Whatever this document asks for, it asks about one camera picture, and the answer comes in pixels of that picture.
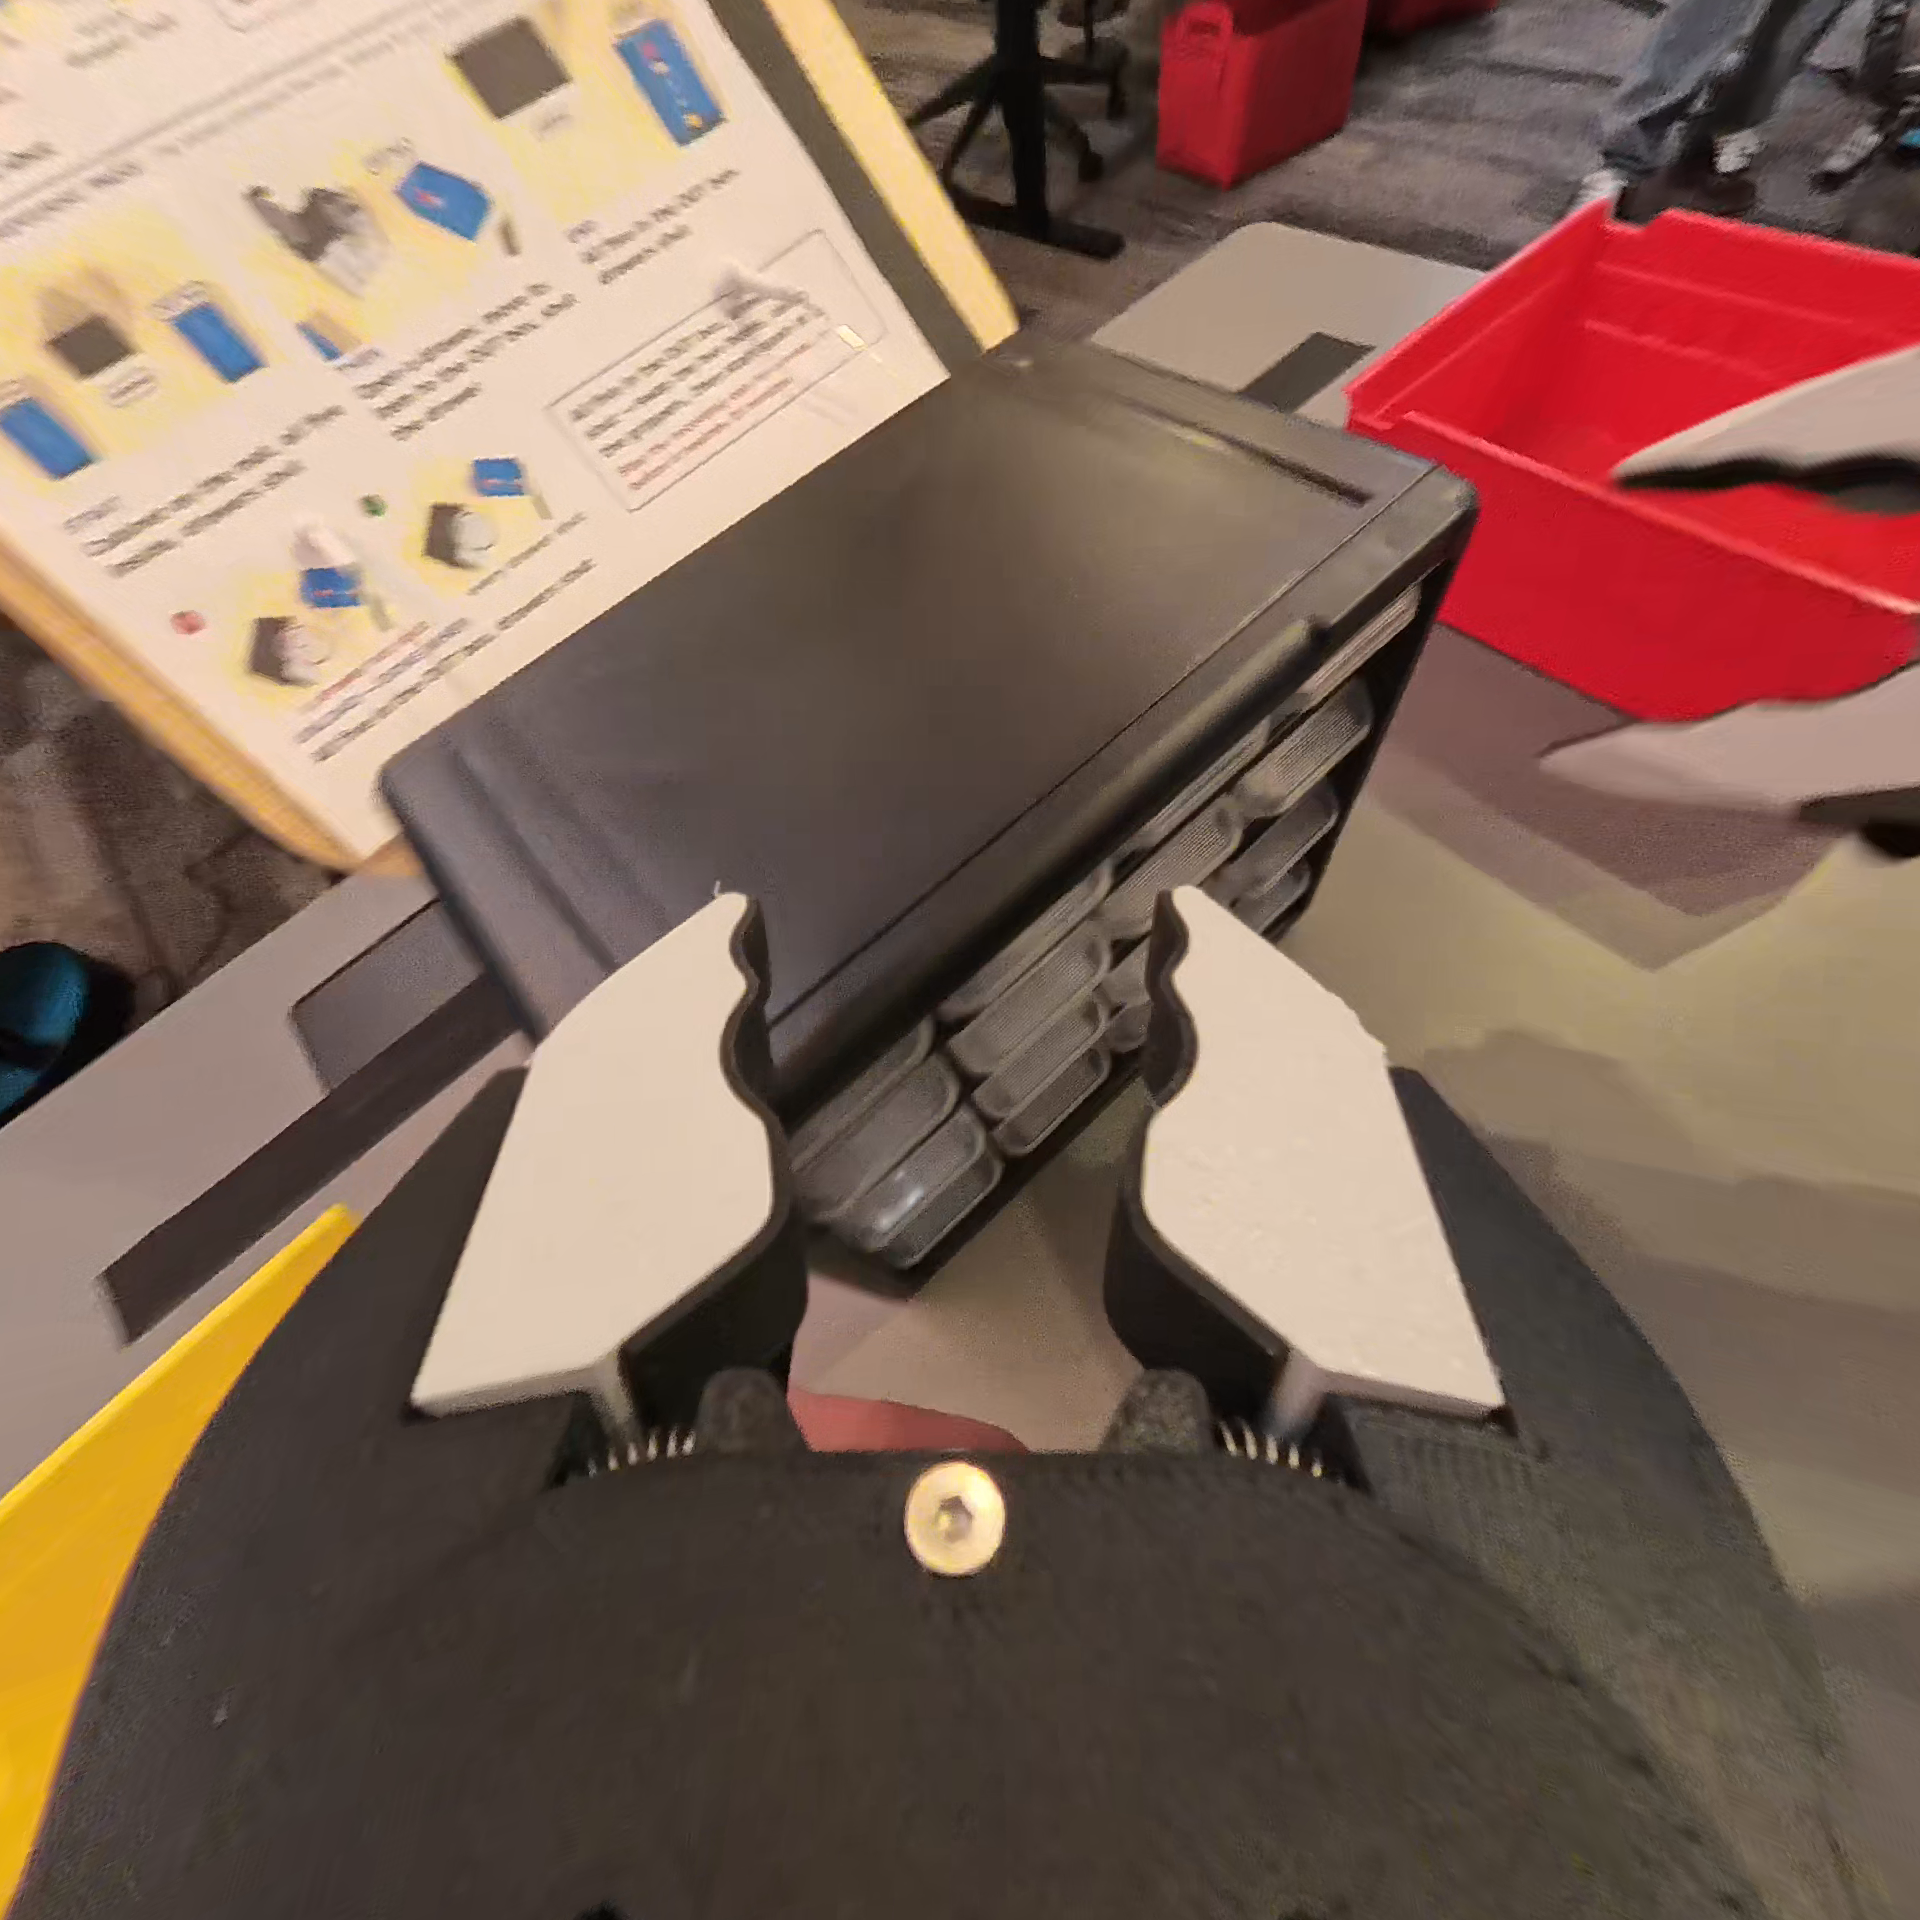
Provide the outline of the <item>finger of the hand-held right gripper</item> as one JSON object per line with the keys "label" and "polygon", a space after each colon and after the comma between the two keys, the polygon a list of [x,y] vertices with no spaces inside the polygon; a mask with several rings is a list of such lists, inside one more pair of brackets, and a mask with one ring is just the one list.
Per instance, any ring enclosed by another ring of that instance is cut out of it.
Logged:
{"label": "finger of the hand-held right gripper", "polygon": [[1813,374],[1659,439],[1613,467],[1639,490],[1788,489],[1847,512],[1917,514],[1917,347]]}
{"label": "finger of the hand-held right gripper", "polygon": [[1543,773],[1611,799],[1834,829],[1917,827],[1917,665],[1829,701],[1743,703],[1559,743]]}

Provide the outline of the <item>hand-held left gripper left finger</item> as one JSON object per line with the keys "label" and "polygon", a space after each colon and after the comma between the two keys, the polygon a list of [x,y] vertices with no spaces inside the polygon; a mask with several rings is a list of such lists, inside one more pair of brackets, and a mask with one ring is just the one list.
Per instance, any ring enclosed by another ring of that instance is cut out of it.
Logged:
{"label": "hand-held left gripper left finger", "polygon": [[714,895],[538,1043],[415,1410],[581,1394],[600,1421],[693,1421],[709,1381],[791,1353],[806,1253],[767,970],[756,902]]}

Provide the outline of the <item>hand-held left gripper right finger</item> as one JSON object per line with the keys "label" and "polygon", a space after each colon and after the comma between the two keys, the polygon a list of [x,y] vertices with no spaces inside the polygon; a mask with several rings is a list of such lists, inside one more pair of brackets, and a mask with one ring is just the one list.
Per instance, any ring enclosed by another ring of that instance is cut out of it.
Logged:
{"label": "hand-held left gripper right finger", "polygon": [[1147,1109],[1109,1247],[1109,1320],[1229,1427],[1332,1400],[1485,1421],[1504,1382],[1381,1041],[1194,883],[1154,906]]}

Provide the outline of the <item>red plastic bin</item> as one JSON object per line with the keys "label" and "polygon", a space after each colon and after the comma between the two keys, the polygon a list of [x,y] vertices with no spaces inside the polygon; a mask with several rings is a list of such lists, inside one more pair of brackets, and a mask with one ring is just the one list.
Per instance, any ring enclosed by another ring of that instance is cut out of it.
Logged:
{"label": "red plastic bin", "polygon": [[1816,701],[1912,657],[1916,515],[1621,489],[1613,467],[1916,337],[1908,256],[1587,208],[1358,371],[1349,429],[1476,489],[1443,605],[1458,633],[1637,719]]}
{"label": "red plastic bin", "polygon": [[1235,186],[1342,129],[1364,2],[1188,2],[1158,43],[1160,171]]}

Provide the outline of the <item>rows of clear plastic drawers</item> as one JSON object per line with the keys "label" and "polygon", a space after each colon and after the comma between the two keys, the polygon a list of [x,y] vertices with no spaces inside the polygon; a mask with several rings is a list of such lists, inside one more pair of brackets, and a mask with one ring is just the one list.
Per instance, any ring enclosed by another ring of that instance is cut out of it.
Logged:
{"label": "rows of clear plastic drawers", "polygon": [[1335,637],[1296,691],[806,1114],[791,1167],[808,1226],[904,1273],[1067,1135],[1139,1062],[1163,894],[1196,887],[1271,944],[1290,933],[1402,696],[1424,595],[1411,584]]}

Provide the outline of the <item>black drawer cabinet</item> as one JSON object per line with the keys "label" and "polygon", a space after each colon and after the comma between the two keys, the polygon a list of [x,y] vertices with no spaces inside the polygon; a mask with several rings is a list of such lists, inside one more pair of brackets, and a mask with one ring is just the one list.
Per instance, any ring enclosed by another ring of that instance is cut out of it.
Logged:
{"label": "black drawer cabinet", "polygon": [[1476,506],[1112,352],[992,352],[395,753],[382,797],[538,1034],[749,895],[791,1142],[1421,584],[1411,678]]}

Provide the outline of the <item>black tape strip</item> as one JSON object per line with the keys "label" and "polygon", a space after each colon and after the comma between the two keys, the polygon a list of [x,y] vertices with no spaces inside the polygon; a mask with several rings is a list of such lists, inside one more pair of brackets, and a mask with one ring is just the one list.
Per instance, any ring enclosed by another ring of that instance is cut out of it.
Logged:
{"label": "black tape strip", "polygon": [[1330,405],[1342,419],[1347,415],[1347,382],[1373,353],[1375,347],[1370,343],[1356,343],[1316,329],[1304,333],[1283,358],[1254,374],[1239,389],[1239,394],[1296,415],[1307,415],[1314,406]]}
{"label": "black tape strip", "polygon": [[190,1203],[148,1229],[100,1274],[123,1344],[152,1331],[378,1141],[516,1033],[508,993],[490,976],[466,983]]}

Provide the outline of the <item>teal bag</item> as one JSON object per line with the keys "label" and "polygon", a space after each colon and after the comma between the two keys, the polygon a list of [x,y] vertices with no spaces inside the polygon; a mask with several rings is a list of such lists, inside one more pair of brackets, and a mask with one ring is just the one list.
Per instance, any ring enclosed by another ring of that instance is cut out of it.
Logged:
{"label": "teal bag", "polygon": [[53,942],[3,949],[3,1122],[100,1058],[133,1025],[133,976]]}

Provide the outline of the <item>yellow plastic bin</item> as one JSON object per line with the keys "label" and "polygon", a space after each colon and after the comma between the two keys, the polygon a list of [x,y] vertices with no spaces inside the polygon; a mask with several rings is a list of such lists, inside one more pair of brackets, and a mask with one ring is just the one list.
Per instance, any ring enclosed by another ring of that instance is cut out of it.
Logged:
{"label": "yellow plastic bin", "polygon": [[11,1904],[112,1609],[261,1344],[357,1226],[330,1207],[3,1501],[3,1901]]}

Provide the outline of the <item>black stand base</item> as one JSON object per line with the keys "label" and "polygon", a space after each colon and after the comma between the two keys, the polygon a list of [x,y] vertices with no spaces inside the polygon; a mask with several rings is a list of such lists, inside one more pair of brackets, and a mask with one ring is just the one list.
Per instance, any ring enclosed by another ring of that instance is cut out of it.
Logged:
{"label": "black stand base", "polygon": [[[1070,152],[1080,184],[1107,173],[1102,150],[1083,123],[1054,97],[1058,89],[1096,89],[1103,113],[1120,120],[1128,112],[1131,59],[1122,39],[1103,33],[1102,22],[1117,18],[1124,5],[1070,5],[1078,41],[1067,54],[1046,54],[1039,45],[1042,2],[992,2],[992,48],[946,86],[902,115],[912,131],[963,112],[934,175],[954,208],[975,227],[1010,233],[1044,248],[1112,261],[1122,234],[1076,222],[1050,202],[1050,146]],[[1010,198],[992,198],[959,184],[956,168],[970,154],[989,118],[1005,131]]]}

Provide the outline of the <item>instruction board with wooden edge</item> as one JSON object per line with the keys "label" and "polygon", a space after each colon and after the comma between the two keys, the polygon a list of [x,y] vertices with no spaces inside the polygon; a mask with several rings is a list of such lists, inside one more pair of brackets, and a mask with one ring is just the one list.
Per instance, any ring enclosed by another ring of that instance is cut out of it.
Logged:
{"label": "instruction board with wooden edge", "polygon": [[284,848],[1016,327],[831,5],[5,5],[5,611]]}

